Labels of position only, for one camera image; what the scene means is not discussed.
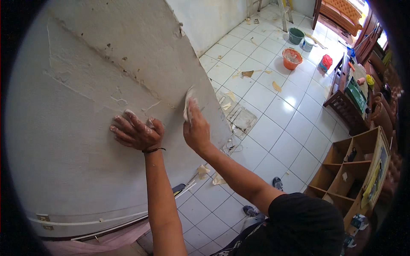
orange bucket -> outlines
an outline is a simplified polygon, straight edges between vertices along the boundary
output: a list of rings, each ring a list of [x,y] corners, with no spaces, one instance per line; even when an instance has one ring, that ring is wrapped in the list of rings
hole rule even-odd
[[[292,62],[292,61],[287,60],[285,57],[286,54],[296,55],[297,62]],[[282,52],[282,56],[283,56],[283,65],[285,66],[285,68],[289,70],[294,70],[303,61],[302,55],[298,51],[292,48],[284,49]]]

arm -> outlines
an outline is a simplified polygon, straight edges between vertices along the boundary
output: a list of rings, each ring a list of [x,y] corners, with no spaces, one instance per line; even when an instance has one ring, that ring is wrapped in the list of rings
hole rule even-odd
[[[174,195],[165,171],[161,147],[164,135],[162,123],[149,119],[153,128],[149,128],[131,111],[125,111],[130,121],[122,116],[115,116],[118,126],[111,125],[116,134],[115,140],[127,147],[143,150],[148,190],[148,218],[151,225],[155,255],[186,255],[182,226],[178,216]]]
[[[268,208],[271,202],[285,193],[272,187],[255,173],[226,156],[210,142],[210,126],[192,99],[189,100],[188,110],[191,119],[190,123],[184,123],[186,143],[207,161],[236,193],[269,216]]]

jeans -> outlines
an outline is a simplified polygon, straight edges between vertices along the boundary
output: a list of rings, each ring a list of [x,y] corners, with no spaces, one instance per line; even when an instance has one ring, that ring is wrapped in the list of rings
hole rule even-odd
[[[255,217],[249,217],[245,220],[244,225],[242,226],[241,233],[248,227],[263,222],[265,220],[265,215],[263,213],[259,213]]]

bracelet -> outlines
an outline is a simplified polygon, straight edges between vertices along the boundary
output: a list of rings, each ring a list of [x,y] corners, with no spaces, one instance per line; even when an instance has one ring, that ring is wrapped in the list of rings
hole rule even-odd
[[[157,151],[157,150],[165,150],[165,151],[166,151],[166,149],[164,149],[163,147],[157,147],[157,148],[155,148],[155,149],[153,149],[153,150],[143,150],[142,152],[143,152],[144,154],[148,154],[148,153],[155,152],[155,151]]]

sneaker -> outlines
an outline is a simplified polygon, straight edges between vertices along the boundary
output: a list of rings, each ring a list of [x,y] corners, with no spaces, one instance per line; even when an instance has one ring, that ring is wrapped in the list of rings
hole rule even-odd
[[[259,214],[259,212],[255,211],[255,209],[249,205],[245,205],[242,209],[245,212],[245,214],[249,217],[255,217]]]
[[[277,190],[283,191],[283,183],[279,177],[275,177],[272,180],[272,186]]]

